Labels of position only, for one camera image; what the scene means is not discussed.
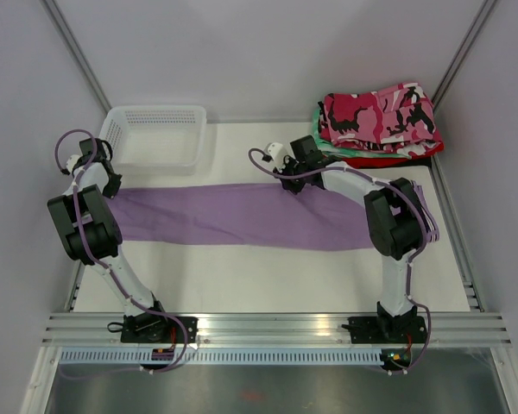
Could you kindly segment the pink camouflage trousers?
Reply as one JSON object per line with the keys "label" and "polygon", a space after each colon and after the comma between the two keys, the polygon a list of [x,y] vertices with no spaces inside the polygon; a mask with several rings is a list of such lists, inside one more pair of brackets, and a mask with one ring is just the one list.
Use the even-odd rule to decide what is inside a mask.
{"label": "pink camouflage trousers", "polygon": [[319,103],[319,137],[333,147],[415,158],[443,148],[433,103],[416,82]]}

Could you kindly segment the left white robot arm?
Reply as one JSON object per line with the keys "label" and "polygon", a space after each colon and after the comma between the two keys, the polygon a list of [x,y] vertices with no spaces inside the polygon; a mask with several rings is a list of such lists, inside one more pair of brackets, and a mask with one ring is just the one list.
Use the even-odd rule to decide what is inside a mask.
{"label": "left white robot arm", "polygon": [[107,204],[117,195],[122,178],[111,164],[112,147],[89,136],[79,149],[80,154],[60,168],[72,178],[69,188],[47,201],[61,244],[72,260],[100,274],[122,303],[123,321],[108,326],[121,334],[121,342],[171,342],[176,328],[123,255],[121,230]]}

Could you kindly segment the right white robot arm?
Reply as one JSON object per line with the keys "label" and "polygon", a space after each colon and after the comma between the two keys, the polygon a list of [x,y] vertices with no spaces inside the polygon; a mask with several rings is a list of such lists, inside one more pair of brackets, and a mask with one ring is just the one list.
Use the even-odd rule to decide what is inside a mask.
{"label": "right white robot arm", "polygon": [[314,186],[359,204],[366,215],[370,241],[382,257],[382,295],[375,316],[349,318],[345,328],[351,340],[398,343],[412,337],[416,343],[425,341],[426,324],[411,297],[411,278],[414,259],[427,244],[428,221],[414,183],[360,172],[322,154],[310,135],[288,147],[272,143],[262,158],[274,164],[271,172],[285,190],[298,194]]}

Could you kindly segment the lilac trousers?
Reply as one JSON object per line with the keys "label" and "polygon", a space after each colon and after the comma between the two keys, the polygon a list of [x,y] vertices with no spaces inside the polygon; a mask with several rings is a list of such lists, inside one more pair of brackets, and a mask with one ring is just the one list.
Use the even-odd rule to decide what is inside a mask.
{"label": "lilac trousers", "polygon": [[372,246],[364,207],[314,186],[297,195],[279,184],[122,189],[108,205],[126,241],[326,252]]}

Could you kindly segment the white plastic basket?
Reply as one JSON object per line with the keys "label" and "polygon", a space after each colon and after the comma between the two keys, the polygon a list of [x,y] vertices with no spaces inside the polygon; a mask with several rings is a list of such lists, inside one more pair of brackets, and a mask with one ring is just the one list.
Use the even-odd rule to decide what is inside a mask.
{"label": "white plastic basket", "polygon": [[187,176],[196,172],[207,115],[198,105],[128,105],[112,108],[99,138],[113,149],[122,174]]}

